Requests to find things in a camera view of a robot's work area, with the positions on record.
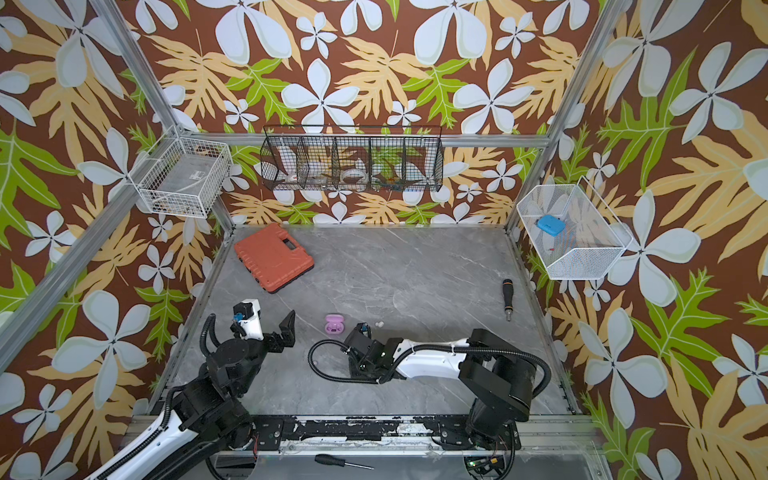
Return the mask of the purple earbud charging case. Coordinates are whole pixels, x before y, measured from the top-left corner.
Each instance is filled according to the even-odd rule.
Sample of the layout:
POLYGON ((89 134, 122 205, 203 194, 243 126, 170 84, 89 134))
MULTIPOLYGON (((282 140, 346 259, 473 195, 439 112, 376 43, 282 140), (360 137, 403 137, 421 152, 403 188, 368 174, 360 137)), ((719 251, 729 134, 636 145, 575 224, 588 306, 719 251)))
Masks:
POLYGON ((345 318, 342 314, 327 314, 325 316, 325 332, 329 335, 340 335, 345 330, 345 318))

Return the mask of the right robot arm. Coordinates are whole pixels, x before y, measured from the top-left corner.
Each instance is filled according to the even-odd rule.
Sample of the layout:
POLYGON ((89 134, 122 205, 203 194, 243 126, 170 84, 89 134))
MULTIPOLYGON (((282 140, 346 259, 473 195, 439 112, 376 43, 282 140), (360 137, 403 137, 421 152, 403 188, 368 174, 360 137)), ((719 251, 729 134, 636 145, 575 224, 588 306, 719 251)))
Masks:
POLYGON ((530 418, 533 400, 549 385, 550 366, 537 355, 522 351, 485 329, 452 342, 416 342, 391 338, 381 342, 372 329, 359 323, 343 341, 324 339, 307 354, 309 367, 318 377, 342 384, 384 385, 393 380, 442 378, 457 380, 474 395, 464 435, 471 445, 488 448, 501 443, 521 448, 517 424, 530 418), (348 359, 349 375, 339 377, 322 371, 316 351, 332 345, 348 359))

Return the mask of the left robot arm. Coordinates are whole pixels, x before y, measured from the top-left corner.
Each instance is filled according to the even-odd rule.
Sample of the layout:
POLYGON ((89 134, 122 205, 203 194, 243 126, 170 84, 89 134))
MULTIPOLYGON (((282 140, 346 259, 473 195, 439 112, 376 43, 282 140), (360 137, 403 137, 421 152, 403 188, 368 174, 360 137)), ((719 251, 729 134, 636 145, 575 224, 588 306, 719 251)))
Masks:
POLYGON ((290 311, 279 331, 261 329, 256 301, 233 308, 233 337, 221 342, 216 315, 204 321, 199 347, 204 363, 191 381, 171 388, 162 412, 115 457, 89 475, 91 479, 179 479, 227 448, 251 442, 252 414, 241 398, 270 353, 295 345, 296 314, 290 311))

